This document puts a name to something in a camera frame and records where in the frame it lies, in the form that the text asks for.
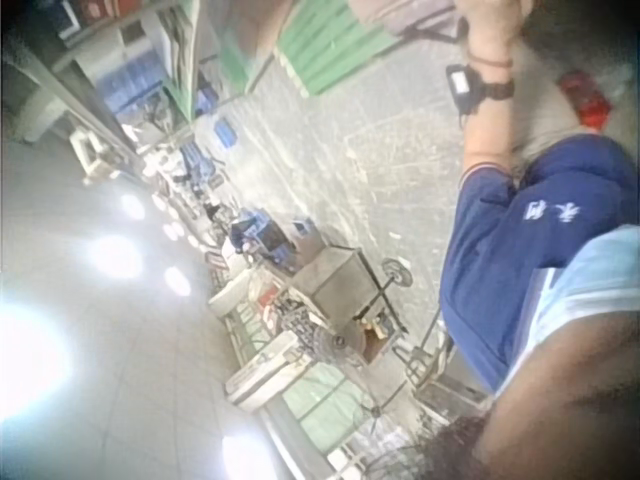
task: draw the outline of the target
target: black wristwatch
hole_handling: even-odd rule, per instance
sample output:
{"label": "black wristwatch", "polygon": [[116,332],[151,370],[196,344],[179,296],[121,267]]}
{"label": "black wristwatch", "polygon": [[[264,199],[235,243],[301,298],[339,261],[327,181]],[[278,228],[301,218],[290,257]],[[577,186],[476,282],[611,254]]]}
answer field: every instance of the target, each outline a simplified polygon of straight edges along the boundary
{"label": "black wristwatch", "polygon": [[478,106],[487,98],[507,100],[515,93],[513,80],[508,83],[484,83],[480,74],[469,65],[449,65],[447,80],[461,117],[476,113]]}

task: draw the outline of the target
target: wrist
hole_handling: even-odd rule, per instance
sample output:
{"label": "wrist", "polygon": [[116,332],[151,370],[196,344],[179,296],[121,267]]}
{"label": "wrist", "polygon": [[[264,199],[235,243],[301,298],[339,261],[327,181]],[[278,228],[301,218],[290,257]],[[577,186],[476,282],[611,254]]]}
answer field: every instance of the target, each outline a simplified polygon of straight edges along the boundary
{"label": "wrist", "polygon": [[491,62],[511,61],[511,42],[506,39],[491,36],[471,30],[469,32],[469,51],[474,56]]}

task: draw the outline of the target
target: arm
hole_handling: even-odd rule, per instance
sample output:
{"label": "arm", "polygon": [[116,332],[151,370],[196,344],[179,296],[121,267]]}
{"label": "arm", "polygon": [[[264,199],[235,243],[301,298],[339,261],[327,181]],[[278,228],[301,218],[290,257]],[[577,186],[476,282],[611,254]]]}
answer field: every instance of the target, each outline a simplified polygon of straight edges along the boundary
{"label": "arm", "polygon": [[[485,83],[507,83],[512,79],[511,44],[526,15],[528,0],[458,0],[458,8],[469,22],[471,66]],[[488,63],[504,64],[503,66]],[[513,99],[486,99],[471,115],[464,132],[463,177],[490,163],[511,172]]]}

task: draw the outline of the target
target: blue container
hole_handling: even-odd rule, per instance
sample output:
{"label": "blue container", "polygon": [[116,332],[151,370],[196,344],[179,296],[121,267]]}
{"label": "blue container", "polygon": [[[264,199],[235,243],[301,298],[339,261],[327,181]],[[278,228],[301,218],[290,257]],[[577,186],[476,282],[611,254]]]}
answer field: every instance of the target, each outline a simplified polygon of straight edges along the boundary
{"label": "blue container", "polygon": [[218,120],[213,129],[220,139],[220,142],[222,142],[222,146],[224,146],[224,148],[231,148],[238,141],[236,132],[233,130],[233,128],[231,128],[229,122],[227,122],[227,120],[224,118]]}

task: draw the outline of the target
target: red object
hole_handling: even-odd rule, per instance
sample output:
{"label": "red object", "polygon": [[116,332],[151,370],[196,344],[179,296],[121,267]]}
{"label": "red object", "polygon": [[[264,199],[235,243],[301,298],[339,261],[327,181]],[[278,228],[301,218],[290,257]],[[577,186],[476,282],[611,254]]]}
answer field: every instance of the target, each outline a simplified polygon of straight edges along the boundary
{"label": "red object", "polygon": [[585,72],[575,70],[564,74],[558,84],[578,113],[580,123],[602,130],[609,118],[611,104],[593,79]]}
{"label": "red object", "polygon": [[115,0],[118,17],[126,17],[142,6],[142,0]]}
{"label": "red object", "polygon": [[91,25],[109,16],[103,0],[80,0],[78,3],[86,25]]}
{"label": "red object", "polygon": [[272,285],[266,292],[264,292],[258,299],[258,305],[260,309],[264,310],[269,305],[275,296],[278,294],[279,289],[275,285]]}

